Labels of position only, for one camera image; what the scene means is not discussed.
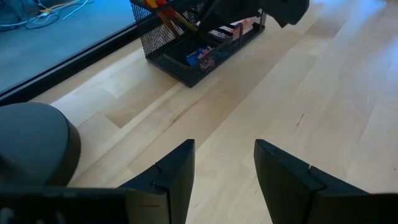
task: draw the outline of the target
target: black mesh basket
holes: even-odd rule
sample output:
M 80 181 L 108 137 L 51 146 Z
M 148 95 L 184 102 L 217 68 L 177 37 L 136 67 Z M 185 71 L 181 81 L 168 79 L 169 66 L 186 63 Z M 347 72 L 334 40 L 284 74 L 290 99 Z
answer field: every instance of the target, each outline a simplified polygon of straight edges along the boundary
M 225 24 L 201 34 L 195 29 L 207 0 L 172 0 L 155 9 L 140 0 L 130 1 L 147 60 L 188 87 L 196 85 L 265 28 L 266 15 L 259 9 L 258 16 L 250 18 L 253 29 L 244 35 L 242 23 Z M 170 9 L 188 23 L 173 19 Z M 171 18 L 171 23 L 165 23 L 165 17 Z M 199 48 L 211 51 L 190 65 L 187 55 Z

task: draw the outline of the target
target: black plastic part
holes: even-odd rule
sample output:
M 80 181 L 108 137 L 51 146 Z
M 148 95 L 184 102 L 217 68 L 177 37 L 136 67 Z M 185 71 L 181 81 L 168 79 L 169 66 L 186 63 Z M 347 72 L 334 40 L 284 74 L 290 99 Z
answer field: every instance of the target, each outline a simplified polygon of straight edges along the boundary
M 0 107 L 0 183 L 66 186 L 79 157 L 79 133 L 56 108 Z
M 398 194 L 369 194 L 264 140 L 254 161 L 273 224 L 398 223 Z
M 122 184 L 119 188 L 165 194 L 168 201 L 170 223 L 185 223 L 194 176 L 195 141 L 189 139 L 151 168 Z
M 118 189 L 1 185 L 0 221 L 183 224 L 194 160 L 194 140 L 187 140 Z
M 264 140 L 256 141 L 254 162 L 273 224 L 303 224 L 312 195 L 325 188 L 309 176 L 310 165 Z
M 256 16 L 259 8 L 273 17 L 281 27 L 296 24 L 303 17 L 309 7 L 309 0 L 213 0 L 207 1 L 208 9 L 201 17 L 199 30 L 208 32 L 222 26 Z
M 174 27 L 178 36 L 175 36 L 159 17 L 159 13 L 168 15 L 167 10 L 171 8 L 186 18 L 192 26 L 198 28 L 197 22 L 204 13 L 203 9 L 206 8 L 208 1 L 212 0 L 173 0 L 164 6 L 151 9 L 143 5 L 140 0 L 131 0 L 134 17 L 139 22 L 137 29 L 146 58 L 188 87 L 196 85 L 265 28 L 266 15 L 259 10 L 259 7 L 252 15 L 253 30 L 245 35 L 242 35 L 242 24 L 231 26 L 230 22 L 221 22 L 209 32 L 194 32 L 176 22 L 178 26 Z M 210 53 L 194 65 L 187 63 L 187 55 L 200 47 L 207 46 L 213 47 Z

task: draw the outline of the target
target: wood grain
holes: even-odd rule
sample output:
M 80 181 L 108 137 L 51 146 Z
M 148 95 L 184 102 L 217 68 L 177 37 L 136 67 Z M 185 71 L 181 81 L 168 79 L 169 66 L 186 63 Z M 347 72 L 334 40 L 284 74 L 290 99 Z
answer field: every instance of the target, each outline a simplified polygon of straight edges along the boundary
M 398 2 L 314 0 L 187 88 L 135 41 L 34 101 L 83 147 L 73 187 L 117 187 L 196 139 L 187 223 L 271 223 L 253 161 L 263 138 L 370 192 L 398 191 Z

